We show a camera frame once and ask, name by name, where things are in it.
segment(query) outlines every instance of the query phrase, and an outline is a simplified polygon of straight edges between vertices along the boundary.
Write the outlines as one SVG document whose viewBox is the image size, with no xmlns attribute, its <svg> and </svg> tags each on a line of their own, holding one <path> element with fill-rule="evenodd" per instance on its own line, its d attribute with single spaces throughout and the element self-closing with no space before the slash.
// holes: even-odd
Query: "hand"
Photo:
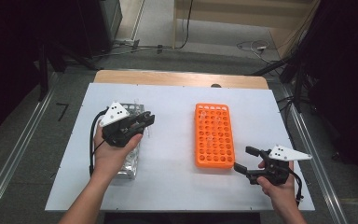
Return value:
<svg viewBox="0 0 358 224">
<path fill-rule="evenodd" d="M 264 161 L 260 162 L 258 167 L 264 168 Z M 289 161 L 289 167 L 294 170 L 292 161 Z M 295 178 L 292 175 L 289 175 L 285 184 L 279 186 L 272 185 L 264 176 L 258 177 L 257 183 L 270 197 L 272 207 L 285 223 L 306 223 L 296 204 Z"/>
<path fill-rule="evenodd" d="M 138 146 L 142 139 L 141 134 L 136 134 L 124 147 L 111 147 L 103 141 L 103 128 L 98 124 L 94 136 L 94 146 L 98 146 L 95 152 L 95 167 L 93 175 L 101 175 L 112 179 L 120 170 L 127 155 Z"/>
</svg>

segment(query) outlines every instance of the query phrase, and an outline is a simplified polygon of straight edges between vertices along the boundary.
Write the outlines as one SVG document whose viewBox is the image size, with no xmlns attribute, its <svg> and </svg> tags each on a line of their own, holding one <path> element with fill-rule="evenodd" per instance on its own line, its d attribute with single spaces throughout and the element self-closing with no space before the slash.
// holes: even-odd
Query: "orange test tube rack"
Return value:
<svg viewBox="0 0 358 224">
<path fill-rule="evenodd" d="M 228 106 L 196 104 L 196 165 L 232 168 L 235 161 Z"/>
</svg>

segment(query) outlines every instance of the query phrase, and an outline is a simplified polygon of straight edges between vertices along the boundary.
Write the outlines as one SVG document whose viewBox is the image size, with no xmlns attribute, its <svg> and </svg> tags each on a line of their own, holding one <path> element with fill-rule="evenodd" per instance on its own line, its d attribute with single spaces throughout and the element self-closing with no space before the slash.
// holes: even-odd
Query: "cable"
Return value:
<svg viewBox="0 0 358 224">
<path fill-rule="evenodd" d="M 293 99 L 293 96 L 288 96 L 288 97 L 284 97 L 282 98 L 281 100 L 277 100 L 277 104 L 282 102 L 282 101 L 285 101 L 285 100 L 292 100 Z"/>
<path fill-rule="evenodd" d="M 309 91 L 317 82 L 317 78 L 311 77 L 309 74 L 305 73 L 305 78 L 303 82 L 303 87 L 305 88 L 305 90 Z"/>
<path fill-rule="evenodd" d="M 255 52 L 255 50 L 254 50 L 254 48 L 253 48 L 253 44 L 254 44 L 254 43 L 259 43 L 259 42 L 264 42 L 265 45 L 261 45 L 261 47 L 262 47 L 263 49 L 261 50 L 260 53 L 257 53 L 257 52 Z M 267 60 L 265 60 L 264 58 L 261 57 L 261 53 L 263 52 L 263 50 L 266 49 L 266 48 L 269 46 L 269 42 L 268 42 L 267 40 L 243 41 L 243 42 L 240 42 L 240 43 L 237 44 L 237 48 L 240 49 L 240 50 L 246 51 L 246 50 L 243 49 L 242 46 L 241 46 L 241 44 L 244 44 L 244 43 L 251 43 L 250 49 L 251 49 L 252 53 L 253 53 L 255 56 L 257 56 L 259 59 L 263 60 L 263 61 L 266 62 L 266 63 L 272 63 L 272 62 L 267 61 Z"/>
<path fill-rule="evenodd" d="M 298 184 L 298 190 L 297 190 L 297 195 L 296 195 L 296 203 L 297 206 L 300 204 L 301 199 L 303 199 L 304 197 L 301 195 L 301 190 L 302 190 L 302 180 L 301 178 L 292 170 L 292 169 L 288 169 L 289 173 L 291 175 L 293 175 L 296 179 L 296 182 Z"/>
<path fill-rule="evenodd" d="M 280 72 L 278 72 L 276 68 L 274 68 L 274 71 L 275 71 L 275 73 L 276 73 L 278 76 L 280 76 L 280 75 L 281 75 L 281 73 L 280 73 Z"/>
<path fill-rule="evenodd" d="M 89 175 L 92 175 L 92 173 L 94 172 L 94 153 L 95 150 L 104 142 L 104 140 L 101 142 L 100 145 L 98 145 L 95 150 L 92 149 L 93 147 L 93 140 L 94 140 L 94 129 L 95 129 L 95 125 L 97 124 L 98 118 L 104 114 L 106 114 L 106 111 L 109 108 L 106 108 L 105 110 L 101 111 L 100 113 L 98 113 L 98 115 L 95 117 L 95 119 L 92 121 L 91 124 L 91 131 L 89 134 Z"/>
<path fill-rule="evenodd" d="M 293 96 L 289 96 L 287 98 L 281 99 L 279 102 L 284 101 L 284 100 L 289 100 L 289 102 L 287 102 L 287 104 L 283 108 L 281 108 L 279 111 L 282 112 L 284 110 L 284 121 L 283 121 L 284 128 L 286 129 L 287 134 L 289 135 L 289 140 L 292 143 L 293 149 L 296 150 L 295 141 L 293 140 L 293 136 L 289 130 L 289 125 L 288 125 L 289 111 L 293 104 L 293 98 L 294 98 Z"/>
<path fill-rule="evenodd" d="M 185 8 L 185 0 L 182 0 L 182 8 Z M 185 33 L 185 11 L 182 11 L 182 39 L 185 39 L 185 34 L 188 32 L 188 30 Z"/>
<path fill-rule="evenodd" d="M 183 43 L 183 45 L 179 48 L 175 48 L 175 49 L 182 49 L 185 44 L 187 43 L 187 40 L 188 40 L 188 26 L 190 24 L 190 16 L 191 16 L 191 9 L 193 8 L 193 0 L 191 0 L 190 2 L 190 9 L 188 10 L 188 15 L 187 15 L 187 26 L 186 26 L 186 40 L 185 40 L 185 43 Z"/>
<path fill-rule="evenodd" d="M 187 43 L 187 40 L 188 40 L 188 29 L 189 29 L 189 24 L 190 24 L 191 10 L 193 8 L 193 2 L 194 2 L 194 0 L 191 0 L 190 8 L 188 10 L 187 26 L 186 26 L 186 40 L 185 40 L 185 43 L 183 43 L 183 45 L 181 47 L 173 49 L 170 46 L 163 46 L 163 45 L 158 45 L 158 46 L 133 46 L 133 45 L 127 45 L 127 44 L 124 43 L 124 44 L 121 44 L 121 46 L 114 47 L 112 49 L 120 49 L 120 48 L 124 48 L 124 47 L 136 48 L 136 49 L 133 49 L 131 51 L 119 52 L 119 53 L 108 53 L 108 54 L 103 54 L 103 55 L 99 55 L 99 56 L 121 55 L 121 54 L 133 53 L 133 52 L 146 50 L 146 49 L 167 49 L 167 50 L 182 49 L 185 46 L 185 44 Z"/>
<path fill-rule="evenodd" d="M 317 4 L 315 4 L 313 6 L 313 8 L 310 10 L 310 14 L 308 14 L 307 18 L 305 19 L 304 23 L 300 26 L 300 28 L 296 31 L 296 33 L 294 35 L 292 35 L 292 37 L 290 37 L 284 44 L 280 45 L 279 47 L 277 47 L 277 49 L 280 49 L 281 47 L 287 45 L 293 38 L 295 38 L 296 35 L 298 35 L 298 32 L 300 32 L 306 24 L 308 24 L 310 21 L 309 21 L 309 18 L 310 18 L 310 15 L 313 13 L 313 11 L 315 10 Z"/>
</svg>

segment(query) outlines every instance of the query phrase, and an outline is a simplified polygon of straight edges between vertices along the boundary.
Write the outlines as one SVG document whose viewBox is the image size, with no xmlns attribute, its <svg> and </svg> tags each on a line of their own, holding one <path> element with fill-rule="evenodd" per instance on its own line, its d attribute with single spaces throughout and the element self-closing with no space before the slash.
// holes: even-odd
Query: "black cable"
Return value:
<svg viewBox="0 0 358 224">
<path fill-rule="evenodd" d="M 304 23 L 300 26 L 300 28 L 297 30 L 297 32 L 294 35 L 292 35 L 292 37 L 290 37 L 284 44 L 277 47 L 277 49 L 280 49 L 281 47 L 287 45 L 293 38 L 295 38 L 295 36 L 301 31 L 301 29 L 304 28 L 304 26 L 310 22 L 309 21 L 310 15 L 315 10 L 316 6 L 317 6 L 317 4 L 315 4 L 313 6 L 313 8 L 310 10 L 310 14 L 308 14 L 307 18 L 304 20 Z"/>
<path fill-rule="evenodd" d="M 279 112 L 282 112 L 282 111 L 283 111 L 284 109 L 286 109 L 288 106 L 291 106 L 292 103 L 293 103 L 293 100 L 290 99 L 289 102 L 288 102 L 284 107 L 282 107 L 282 108 L 279 110 Z"/>
<path fill-rule="evenodd" d="M 289 135 L 289 140 L 292 143 L 293 149 L 296 150 L 296 144 L 295 144 L 295 141 L 293 140 L 293 136 L 289 130 L 289 124 L 288 124 L 289 112 L 292 107 L 292 104 L 293 104 L 293 101 L 290 100 L 282 110 L 284 110 L 284 127 L 286 128 L 287 134 Z"/>
<path fill-rule="evenodd" d="M 98 147 L 100 147 L 103 143 L 105 142 L 105 140 L 103 140 L 100 145 L 98 145 L 96 148 L 94 148 L 94 151 L 92 152 L 92 155 L 95 155 L 95 152 L 97 151 Z"/>
<path fill-rule="evenodd" d="M 300 204 L 301 202 L 301 199 L 303 199 L 304 197 L 301 195 L 301 190 L 302 190 L 302 181 L 301 181 L 301 178 L 294 172 L 292 171 L 292 169 L 288 169 L 289 173 L 291 175 L 293 175 L 296 179 L 296 182 L 298 184 L 298 190 L 297 190 L 297 195 L 296 195 L 296 203 L 297 203 L 297 206 Z"/>
<path fill-rule="evenodd" d="M 94 172 L 94 150 L 92 150 L 93 147 L 93 140 L 94 140 L 94 129 L 95 129 L 95 125 L 97 124 L 98 118 L 104 114 L 106 114 L 106 111 L 109 108 L 106 108 L 105 110 L 101 111 L 100 113 L 98 113 L 98 115 L 95 117 L 95 119 L 92 121 L 91 124 L 91 131 L 89 134 L 89 175 L 92 175 L 92 173 Z"/>
<path fill-rule="evenodd" d="M 282 102 L 282 101 L 285 101 L 285 100 L 292 100 L 293 99 L 293 96 L 288 96 L 288 97 L 284 97 L 282 98 L 281 100 L 277 100 L 277 104 Z"/>
<path fill-rule="evenodd" d="M 275 68 L 274 68 L 274 71 L 275 71 L 275 73 L 276 73 L 278 76 L 281 75 L 281 73 L 279 73 Z M 268 72 L 268 74 L 269 74 L 270 76 L 272 76 L 272 77 L 275 77 L 274 75 L 271 74 L 271 72 Z"/>
<path fill-rule="evenodd" d="M 188 10 L 188 15 L 187 15 L 187 26 L 186 26 L 186 40 L 185 40 L 185 43 L 183 43 L 183 45 L 179 48 L 175 48 L 175 49 L 182 49 L 185 44 L 187 43 L 187 40 L 188 40 L 188 26 L 190 24 L 190 16 L 191 16 L 191 9 L 193 8 L 193 0 L 191 0 L 190 2 L 190 9 Z"/>
<path fill-rule="evenodd" d="M 87 62 L 89 63 L 97 63 L 101 60 L 101 56 L 96 56 L 95 57 L 96 59 L 93 59 L 93 60 L 87 60 L 85 59 Z M 71 65 L 82 65 L 81 63 L 77 62 L 76 60 L 67 60 L 67 61 L 64 61 L 67 65 L 71 66 Z"/>
<path fill-rule="evenodd" d="M 186 25 L 186 40 L 185 40 L 185 43 L 183 43 L 183 45 L 179 48 L 174 48 L 174 49 L 182 49 L 185 44 L 187 43 L 187 40 L 188 40 L 188 30 L 189 30 L 189 25 L 190 25 L 190 16 L 191 16 L 191 10 L 193 8 L 193 1 L 194 0 L 191 0 L 190 2 L 190 8 L 188 10 L 188 16 L 187 16 L 187 25 Z M 133 48 L 134 46 L 133 45 L 129 45 L 129 44 L 119 44 L 120 46 L 118 47 L 114 47 L 114 48 L 111 48 L 112 49 L 119 49 L 119 48 L 122 48 L 123 46 L 126 46 L 126 47 L 131 47 Z M 170 46 L 164 46 L 164 45 L 158 45 L 158 46 L 142 46 L 142 45 L 139 45 L 139 46 L 136 46 L 137 49 L 172 49 L 172 47 Z"/>
</svg>

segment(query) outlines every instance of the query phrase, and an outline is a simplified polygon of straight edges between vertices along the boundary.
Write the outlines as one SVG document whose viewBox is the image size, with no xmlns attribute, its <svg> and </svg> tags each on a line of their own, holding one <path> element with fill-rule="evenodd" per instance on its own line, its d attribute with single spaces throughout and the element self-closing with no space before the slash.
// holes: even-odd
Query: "gray floor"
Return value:
<svg viewBox="0 0 358 224">
<path fill-rule="evenodd" d="M 142 27 L 140 24 L 138 37 L 143 36 L 141 41 L 146 41 L 147 34 L 142 34 Z M 253 40 L 263 38 L 263 36 L 258 36 L 258 33 L 255 34 Z M 214 41 L 214 45 L 219 45 L 217 39 L 208 41 Z M 192 49 L 197 46 L 192 41 L 189 43 L 193 43 Z M 235 44 L 230 50 L 239 50 Z M 222 52 L 219 50 L 184 49 L 163 51 L 161 54 L 157 54 L 154 50 L 144 50 L 131 54 L 104 56 L 97 62 L 97 65 L 105 69 L 144 69 L 229 75 L 250 74 L 266 65 L 252 52 L 248 52 L 247 55 L 238 55 L 238 52 L 227 53 L 230 50 L 226 47 L 224 49 L 225 53 L 218 53 Z M 276 60 L 273 54 L 269 55 L 269 58 Z M 94 71 L 76 64 L 68 67 L 65 74 L 60 74 L 61 79 L 56 86 L 56 91 L 0 201 L 0 223 L 56 223 L 62 216 L 62 213 L 45 212 L 44 207 L 84 94 L 94 76 Z M 274 76 L 277 76 L 275 72 L 264 75 L 276 98 L 281 99 L 283 98 L 282 84 Z M 36 87 L 0 127 L 0 170 L 34 111 L 38 93 L 39 89 Z M 62 107 L 56 105 L 57 103 L 69 104 L 61 121 L 58 119 L 62 114 Z M 358 168 L 341 161 L 331 160 L 330 157 L 335 150 L 332 148 L 322 120 L 317 115 L 313 115 L 307 105 L 303 107 L 303 116 L 337 196 L 342 202 L 347 220 L 349 223 L 358 223 Z M 291 119 L 289 119 L 289 130 L 293 135 L 296 149 L 304 150 L 301 138 L 296 132 L 296 126 Z M 304 176 L 310 183 L 308 188 L 316 207 L 315 212 L 304 213 L 306 220 L 309 223 L 333 223 L 310 163 L 302 161 L 300 165 Z M 263 212 L 261 218 L 262 223 L 281 223 L 273 212 Z M 186 214 L 176 214 L 172 216 L 172 220 L 176 223 L 186 223 Z"/>
</svg>

